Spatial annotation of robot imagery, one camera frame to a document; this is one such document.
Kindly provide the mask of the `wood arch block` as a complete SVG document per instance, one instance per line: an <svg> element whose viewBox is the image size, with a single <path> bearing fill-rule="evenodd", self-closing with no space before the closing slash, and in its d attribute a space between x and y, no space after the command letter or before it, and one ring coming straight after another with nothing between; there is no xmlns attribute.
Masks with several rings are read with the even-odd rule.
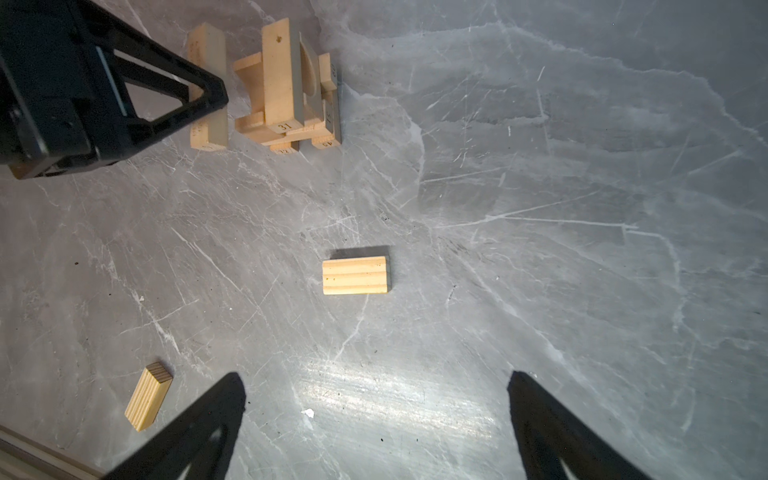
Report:
<svg viewBox="0 0 768 480"><path fill-rule="evenodd" d="M235 61L233 70L245 86L251 112L263 112L265 102L262 53L258 52Z"/></svg>
<svg viewBox="0 0 768 480"><path fill-rule="evenodd" d="M309 43L309 41L299 33L300 54L301 54L301 73L302 73L302 91L306 102L310 98L321 95L321 86L319 78L319 60L318 56Z"/></svg>

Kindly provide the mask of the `ribbed wood block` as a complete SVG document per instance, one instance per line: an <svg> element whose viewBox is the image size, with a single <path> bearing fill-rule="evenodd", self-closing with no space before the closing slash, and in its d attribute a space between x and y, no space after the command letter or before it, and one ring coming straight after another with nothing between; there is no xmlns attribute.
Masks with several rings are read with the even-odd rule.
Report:
<svg viewBox="0 0 768 480"><path fill-rule="evenodd" d="M322 263L325 295L385 294L389 291L385 256L327 260Z"/></svg>

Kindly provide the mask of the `wood block angled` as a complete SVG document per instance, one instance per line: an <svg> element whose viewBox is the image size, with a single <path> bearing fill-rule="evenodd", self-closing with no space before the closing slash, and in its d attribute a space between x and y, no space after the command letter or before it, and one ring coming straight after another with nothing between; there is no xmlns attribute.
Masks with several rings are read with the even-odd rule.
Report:
<svg viewBox="0 0 768 480"><path fill-rule="evenodd" d="M334 91L338 88L337 69L331 60L329 53L318 56L319 78L323 92Z"/></svg>

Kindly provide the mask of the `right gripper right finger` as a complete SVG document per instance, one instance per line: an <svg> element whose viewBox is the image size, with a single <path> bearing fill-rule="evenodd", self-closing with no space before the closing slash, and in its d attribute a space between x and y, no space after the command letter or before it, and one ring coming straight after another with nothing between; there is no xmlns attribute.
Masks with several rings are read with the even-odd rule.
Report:
<svg viewBox="0 0 768 480"><path fill-rule="evenodd" d="M512 373L510 417L528 479L646 479L534 378Z"/></svg>

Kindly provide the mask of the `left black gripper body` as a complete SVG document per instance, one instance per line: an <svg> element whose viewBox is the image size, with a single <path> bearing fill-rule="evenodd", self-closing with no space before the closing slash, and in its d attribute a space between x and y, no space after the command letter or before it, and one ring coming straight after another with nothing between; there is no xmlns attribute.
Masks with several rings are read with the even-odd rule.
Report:
<svg viewBox="0 0 768 480"><path fill-rule="evenodd" d="M1 4L1 163L17 179L114 163L107 70L114 25L94 1Z"/></svg>

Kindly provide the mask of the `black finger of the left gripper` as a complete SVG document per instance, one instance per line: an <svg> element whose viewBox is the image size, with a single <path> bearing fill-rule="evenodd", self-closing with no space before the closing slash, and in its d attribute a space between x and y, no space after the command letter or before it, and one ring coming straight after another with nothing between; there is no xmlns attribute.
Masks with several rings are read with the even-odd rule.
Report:
<svg viewBox="0 0 768 480"><path fill-rule="evenodd" d="M84 123L101 162L125 160L228 103L223 79L174 54L92 1L74 3L74 24L96 99ZM180 102L154 119L140 117L127 87Z"/></svg>

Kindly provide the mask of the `aluminium rail frame front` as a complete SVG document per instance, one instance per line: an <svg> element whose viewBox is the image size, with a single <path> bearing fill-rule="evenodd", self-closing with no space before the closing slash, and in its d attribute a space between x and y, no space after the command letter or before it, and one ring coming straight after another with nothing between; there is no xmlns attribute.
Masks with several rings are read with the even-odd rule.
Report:
<svg viewBox="0 0 768 480"><path fill-rule="evenodd" d="M2 479L101 479L104 473L1 426Z"/></svg>

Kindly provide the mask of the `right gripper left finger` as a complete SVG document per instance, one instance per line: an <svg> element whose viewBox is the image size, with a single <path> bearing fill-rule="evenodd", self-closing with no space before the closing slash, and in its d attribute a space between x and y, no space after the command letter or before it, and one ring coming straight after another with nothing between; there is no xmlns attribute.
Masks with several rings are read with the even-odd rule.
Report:
<svg viewBox="0 0 768 480"><path fill-rule="evenodd" d="M107 479L224 479L245 411L236 372L226 374Z"/></svg>

